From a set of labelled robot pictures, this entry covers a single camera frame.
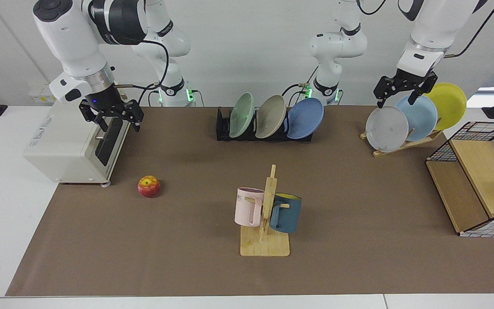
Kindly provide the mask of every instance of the apple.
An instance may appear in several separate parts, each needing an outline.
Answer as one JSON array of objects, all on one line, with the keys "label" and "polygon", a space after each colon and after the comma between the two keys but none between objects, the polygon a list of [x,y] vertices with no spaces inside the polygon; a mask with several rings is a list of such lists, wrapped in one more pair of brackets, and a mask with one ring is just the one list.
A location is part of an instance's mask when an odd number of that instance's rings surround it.
[{"label": "apple", "polygon": [[144,176],[137,184],[137,189],[140,194],[145,197],[154,197],[159,192],[159,188],[161,185],[159,184],[159,180],[153,177],[152,175]]}]

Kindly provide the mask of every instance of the wooden plate stand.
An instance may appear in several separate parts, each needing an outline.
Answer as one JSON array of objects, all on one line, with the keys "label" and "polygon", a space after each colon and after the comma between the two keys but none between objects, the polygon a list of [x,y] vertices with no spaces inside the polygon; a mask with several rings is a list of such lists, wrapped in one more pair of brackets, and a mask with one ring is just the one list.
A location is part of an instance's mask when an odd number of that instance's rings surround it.
[{"label": "wooden plate stand", "polygon": [[[440,123],[441,121],[441,118],[439,118],[437,120],[437,123],[436,123],[436,126],[438,123]],[[407,137],[409,137],[413,132],[415,131],[415,129],[412,129],[409,134],[407,135]],[[385,155],[389,155],[390,153],[394,153],[394,152],[398,152],[398,151],[402,151],[404,149],[408,149],[408,148],[411,148],[411,147],[415,147],[415,146],[419,146],[419,145],[423,145],[425,143],[430,143],[430,142],[433,142],[441,133],[443,133],[443,130],[434,130],[432,131],[432,133],[430,133],[430,135],[428,135],[427,137],[424,137],[423,139],[420,139],[418,141],[414,141],[414,142],[404,142],[403,145],[401,145],[400,148],[394,150],[394,151],[390,151],[390,152],[382,152],[380,149],[377,149],[376,151],[373,151],[373,157],[381,157],[381,156],[385,156]],[[361,133],[361,135],[359,135],[359,138],[360,139],[367,139],[367,132],[363,132]]]}]

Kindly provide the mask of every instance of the white wall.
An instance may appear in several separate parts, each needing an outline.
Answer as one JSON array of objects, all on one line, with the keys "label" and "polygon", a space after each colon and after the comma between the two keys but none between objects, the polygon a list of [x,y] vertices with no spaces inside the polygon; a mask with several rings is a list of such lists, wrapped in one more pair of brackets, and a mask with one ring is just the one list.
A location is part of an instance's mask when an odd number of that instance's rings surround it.
[{"label": "white wall", "polygon": [[[44,76],[51,80],[61,72],[33,23],[35,1],[0,0],[0,84],[2,79],[6,84],[0,88],[0,102],[26,104],[27,83],[43,82]],[[261,104],[286,86],[305,82],[317,65],[308,50],[310,38],[338,30],[331,18],[335,2],[167,0],[166,4],[175,24],[192,41],[191,53],[178,59],[184,76],[202,90],[206,104],[229,106],[246,91]],[[364,6],[370,10],[379,3],[365,0]],[[493,5],[490,0],[471,17],[451,52],[464,47]],[[376,15],[363,16],[362,28],[369,39],[367,52],[342,61],[344,104],[374,104],[372,90],[380,76],[394,75],[412,24],[391,0]],[[101,49],[117,68],[118,82],[145,85],[156,79],[129,47]],[[440,82],[453,82],[467,96],[473,94],[494,72],[494,17],[465,55],[444,60],[436,71]]]}]

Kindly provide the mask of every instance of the pink mug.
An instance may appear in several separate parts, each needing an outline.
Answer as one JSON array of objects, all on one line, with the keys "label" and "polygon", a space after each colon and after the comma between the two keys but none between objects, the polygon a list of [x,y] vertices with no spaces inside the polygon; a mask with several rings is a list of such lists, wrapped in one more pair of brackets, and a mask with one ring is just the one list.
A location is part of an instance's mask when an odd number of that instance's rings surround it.
[{"label": "pink mug", "polygon": [[264,190],[238,188],[238,196],[235,201],[235,222],[246,227],[258,227],[262,200],[264,200]]}]

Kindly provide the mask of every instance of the wall socket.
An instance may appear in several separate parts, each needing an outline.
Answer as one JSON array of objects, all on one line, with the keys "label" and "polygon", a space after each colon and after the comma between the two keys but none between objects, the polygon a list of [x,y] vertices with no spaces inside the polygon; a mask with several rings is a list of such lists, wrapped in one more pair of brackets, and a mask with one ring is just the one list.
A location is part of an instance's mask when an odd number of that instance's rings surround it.
[{"label": "wall socket", "polygon": [[33,86],[28,95],[35,103],[53,104],[57,100],[51,93],[49,84]]}]

